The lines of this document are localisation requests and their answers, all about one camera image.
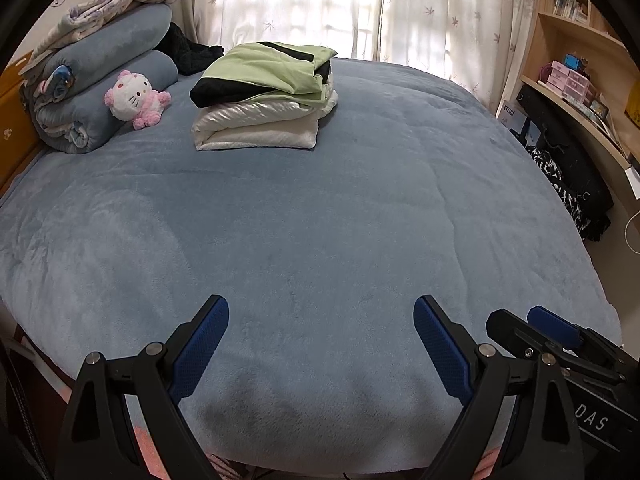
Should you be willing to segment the wooden headboard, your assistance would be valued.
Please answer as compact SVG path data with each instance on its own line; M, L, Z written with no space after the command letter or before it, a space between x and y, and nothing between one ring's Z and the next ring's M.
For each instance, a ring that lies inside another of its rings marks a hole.
M0 185L1 195L43 149L43 144L22 102L20 70L30 53L10 64L1 75Z

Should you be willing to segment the floral folded quilt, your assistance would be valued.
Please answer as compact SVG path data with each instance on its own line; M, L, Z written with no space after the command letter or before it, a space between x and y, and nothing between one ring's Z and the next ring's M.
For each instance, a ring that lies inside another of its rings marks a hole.
M32 49L32 55L22 67L20 75L25 79L37 77L51 55L94 34L129 8L138 4L163 3L170 6L176 1L180 0L89 0L79 3L70 8Z

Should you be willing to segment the black garment by pillows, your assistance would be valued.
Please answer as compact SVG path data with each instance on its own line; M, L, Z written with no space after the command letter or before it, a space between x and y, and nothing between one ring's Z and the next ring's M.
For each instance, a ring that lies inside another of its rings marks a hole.
M206 46L190 40L176 23L170 23L168 31L156 46L163 54L172 59L178 74L191 76L203 70L224 56L221 46Z

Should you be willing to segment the upper blue rolled pillow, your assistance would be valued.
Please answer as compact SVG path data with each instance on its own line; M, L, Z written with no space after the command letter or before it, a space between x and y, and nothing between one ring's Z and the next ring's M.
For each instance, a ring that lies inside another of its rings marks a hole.
M166 4L144 4L100 28L97 32L69 44L37 68L33 75L25 75L26 89L42 92L42 85L58 66L65 66L72 76L72 84L58 100L86 90L113 70L124 67L164 38L171 23L171 8Z

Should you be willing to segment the light green black jacket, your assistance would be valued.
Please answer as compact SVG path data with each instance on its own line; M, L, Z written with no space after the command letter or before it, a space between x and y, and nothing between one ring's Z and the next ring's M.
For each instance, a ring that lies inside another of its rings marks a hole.
M190 97L201 108L271 99L321 106L331 94L335 55L322 46L239 44L204 70Z

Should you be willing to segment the cream white puffer jacket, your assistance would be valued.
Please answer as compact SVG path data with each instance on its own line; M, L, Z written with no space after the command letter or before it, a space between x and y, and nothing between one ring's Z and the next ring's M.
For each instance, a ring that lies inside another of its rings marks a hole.
M247 101L204 108L191 128L198 151L235 148L301 148L317 144L319 122L338 103L331 90L321 106L281 99Z

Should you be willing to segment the black white patterned cloth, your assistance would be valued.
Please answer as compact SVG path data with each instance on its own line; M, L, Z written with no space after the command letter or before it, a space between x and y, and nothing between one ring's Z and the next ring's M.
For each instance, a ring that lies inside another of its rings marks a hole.
M516 100L526 115L516 137L559 195L580 237L597 242L611 225L608 212L614 202L578 138L578 125L527 84Z

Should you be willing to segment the blue plush bed blanket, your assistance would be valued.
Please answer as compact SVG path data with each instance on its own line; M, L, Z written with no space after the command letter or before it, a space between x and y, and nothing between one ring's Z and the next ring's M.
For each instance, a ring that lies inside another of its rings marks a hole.
M311 151L199 152L192 80L160 123L43 155L1 206L1 297L66 374L131 356L212 295L229 327L181 404L204 450L312 474L430 463L456 420L413 326L436 298L477 340L544 306L620 341L574 222L471 93L337 60Z

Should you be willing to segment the lower blue rolled pillow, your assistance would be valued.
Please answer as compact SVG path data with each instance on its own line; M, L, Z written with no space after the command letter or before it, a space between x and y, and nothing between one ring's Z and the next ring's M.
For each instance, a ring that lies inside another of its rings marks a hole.
M124 124L104 104L104 94L116 84L123 70L140 73L154 90L162 91L178 79L174 61L157 50L137 56L112 70L87 89L57 103L29 103L29 113L40 139L52 150L66 154L86 154L100 148Z

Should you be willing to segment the white floral curtain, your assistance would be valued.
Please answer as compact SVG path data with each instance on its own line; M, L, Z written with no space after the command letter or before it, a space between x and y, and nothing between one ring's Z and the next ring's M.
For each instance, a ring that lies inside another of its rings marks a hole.
M449 79L494 112L515 84L537 0L186 0L200 44L320 44Z

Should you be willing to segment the pink drawer organizer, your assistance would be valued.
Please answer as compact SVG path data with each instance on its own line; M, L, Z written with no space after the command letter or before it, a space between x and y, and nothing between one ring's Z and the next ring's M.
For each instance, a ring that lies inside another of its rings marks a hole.
M561 98L572 98L589 106L598 95L596 87L581 73L566 65L552 61L541 67L538 81Z

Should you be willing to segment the pink white cat plush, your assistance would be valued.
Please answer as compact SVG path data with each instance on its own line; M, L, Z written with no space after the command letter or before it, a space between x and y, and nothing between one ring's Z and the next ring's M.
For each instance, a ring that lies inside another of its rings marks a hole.
M149 79L139 73L123 70L114 86L104 94L104 104L122 122L130 122L134 130L157 125L171 104L167 91L152 88Z

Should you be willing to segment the blue rolled pillow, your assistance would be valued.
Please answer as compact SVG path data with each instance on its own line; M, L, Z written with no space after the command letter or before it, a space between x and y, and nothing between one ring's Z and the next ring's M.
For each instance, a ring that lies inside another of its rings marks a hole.
M116 84L123 70L140 73L154 90L162 91L178 79L174 61L157 50L137 56L112 70L87 89L57 103L29 103L29 113L40 139L52 150L66 154L86 154L100 148L124 124L104 104L104 94Z
M166 4L144 4L100 28L97 32L69 44L37 68L33 75L25 75L26 89L42 92L42 85L58 66L65 66L72 76L72 84L58 100L86 90L113 70L124 67L164 38L171 23L171 8Z

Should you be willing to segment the wooden bookshelf desk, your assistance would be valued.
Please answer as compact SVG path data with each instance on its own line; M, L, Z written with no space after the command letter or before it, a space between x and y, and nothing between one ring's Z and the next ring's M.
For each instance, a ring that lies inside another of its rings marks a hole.
M526 84L573 118L578 138L611 192L630 210L639 208L632 180L639 175L639 67L593 0L525 0L527 39L509 110ZM538 81L542 66L558 61L586 76L598 95L589 106L561 98Z

